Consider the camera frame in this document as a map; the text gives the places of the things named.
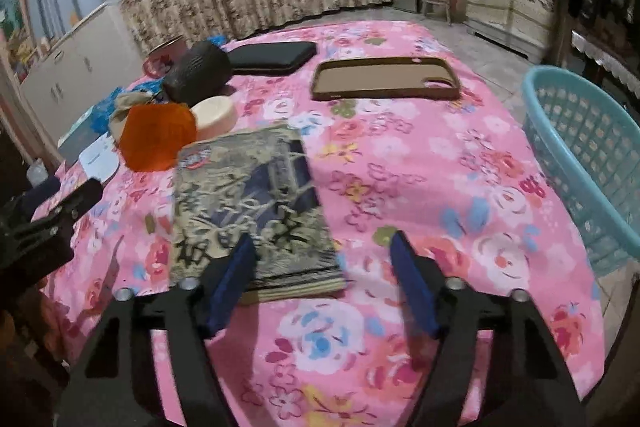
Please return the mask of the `low tv bench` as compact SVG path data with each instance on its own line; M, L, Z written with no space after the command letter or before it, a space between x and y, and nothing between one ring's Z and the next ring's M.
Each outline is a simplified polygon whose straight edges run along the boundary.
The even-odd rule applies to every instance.
M584 76L603 90L613 88L626 108L639 110L639 57L623 56L592 35L572 31L572 51L585 61Z

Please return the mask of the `pink enamel mug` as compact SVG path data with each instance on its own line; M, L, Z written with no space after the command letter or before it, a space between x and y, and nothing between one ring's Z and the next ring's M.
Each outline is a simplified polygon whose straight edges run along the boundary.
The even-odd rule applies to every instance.
M168 74L188 49L183 36L171 38L152 49L143 61L142 70L148 77L160 79Z

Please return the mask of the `light blue plastic basket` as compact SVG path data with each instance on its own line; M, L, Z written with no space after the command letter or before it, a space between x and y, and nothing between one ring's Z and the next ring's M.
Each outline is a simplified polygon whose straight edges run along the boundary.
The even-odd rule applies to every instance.
M578 228L597 277L639 258L639 126L589 80L555 66L525 75L523 129Z

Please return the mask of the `white low cabinet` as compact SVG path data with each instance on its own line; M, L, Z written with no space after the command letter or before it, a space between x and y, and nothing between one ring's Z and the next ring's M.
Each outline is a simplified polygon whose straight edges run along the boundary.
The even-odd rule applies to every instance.
M141 77L142 62L119 6L104 3L30 70L22 97L56 142L87 109Z

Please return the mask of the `cream round soap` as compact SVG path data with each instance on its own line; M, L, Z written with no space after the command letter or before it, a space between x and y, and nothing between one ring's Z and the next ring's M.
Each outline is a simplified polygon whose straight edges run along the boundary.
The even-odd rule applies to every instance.
M229 133L239 119L230 96L212 96L191 108L196 122L196 139L211 140Z

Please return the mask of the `beige cloth mask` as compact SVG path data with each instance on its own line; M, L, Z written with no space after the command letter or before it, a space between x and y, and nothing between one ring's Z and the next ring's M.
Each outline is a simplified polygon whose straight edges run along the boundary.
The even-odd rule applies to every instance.
M154 94L150 91L124 92L116 96L114 110L108 118L108 132L116 144L122 137L130 110L136 106L151 103L153 98Z

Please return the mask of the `black ribbed speaker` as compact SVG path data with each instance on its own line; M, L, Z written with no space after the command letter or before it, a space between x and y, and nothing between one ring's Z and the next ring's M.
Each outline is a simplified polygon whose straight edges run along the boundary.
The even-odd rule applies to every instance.
M216 96L232 77L228 53L209 40L195 43L163 78L164 97L189 107Z

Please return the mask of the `black zip case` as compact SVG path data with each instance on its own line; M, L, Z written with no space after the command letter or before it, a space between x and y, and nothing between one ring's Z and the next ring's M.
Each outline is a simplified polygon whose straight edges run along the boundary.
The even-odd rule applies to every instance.
M235 75L284 76L299 70L318 49L314 42L266 42L244 44L228 52Z

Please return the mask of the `landscape wall poster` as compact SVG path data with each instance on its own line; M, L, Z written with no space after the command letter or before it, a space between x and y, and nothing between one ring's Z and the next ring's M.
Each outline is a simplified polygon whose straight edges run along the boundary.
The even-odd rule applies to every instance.
M22 83L37 62L38 54L20 0L1 0L1 41L10 69L17 81Z

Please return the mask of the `blue plastic bag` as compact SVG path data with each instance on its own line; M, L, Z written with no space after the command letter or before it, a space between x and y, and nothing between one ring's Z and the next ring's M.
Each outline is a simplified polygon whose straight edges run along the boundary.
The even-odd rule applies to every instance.
M116 88L91 109L91 128L102 134L116 110L116 103L127 95L147 93L152 100L175 102L193 107L206 98L224 92L233 75L229 54L224 50L227 38L213 35L193 46L187 46L174 56L164 55L165 72L160 78L146 80L125 90Z

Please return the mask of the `small white booklet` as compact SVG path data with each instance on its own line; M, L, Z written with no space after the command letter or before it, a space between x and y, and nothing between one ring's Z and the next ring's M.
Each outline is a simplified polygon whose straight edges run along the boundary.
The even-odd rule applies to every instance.
M120 165L113 137L108 133L101 135L79 154L78 161L89 179L107 184Z

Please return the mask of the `brown phone case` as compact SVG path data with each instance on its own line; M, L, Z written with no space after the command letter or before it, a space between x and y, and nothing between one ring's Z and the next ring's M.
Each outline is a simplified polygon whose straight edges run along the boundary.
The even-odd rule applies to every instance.
M426 98L456 101L462 84L440 57L370 57L321 63L310 85L314 101Z

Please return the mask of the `teal tissue box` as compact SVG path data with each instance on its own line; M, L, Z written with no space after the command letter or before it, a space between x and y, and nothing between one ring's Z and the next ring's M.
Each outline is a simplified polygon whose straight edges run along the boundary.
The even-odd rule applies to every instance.
M67 166L73 166L79 154L100 137L91 127L92 112L93 107L89 107L58 140L58 153Z

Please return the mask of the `patterned book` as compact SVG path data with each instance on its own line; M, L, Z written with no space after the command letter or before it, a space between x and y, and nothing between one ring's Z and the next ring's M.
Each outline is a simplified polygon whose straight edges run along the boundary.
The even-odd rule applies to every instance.
M303 138L285 122L195 142L178 154L171 283L202 275L242 235L257 251L243 303L345 288Z

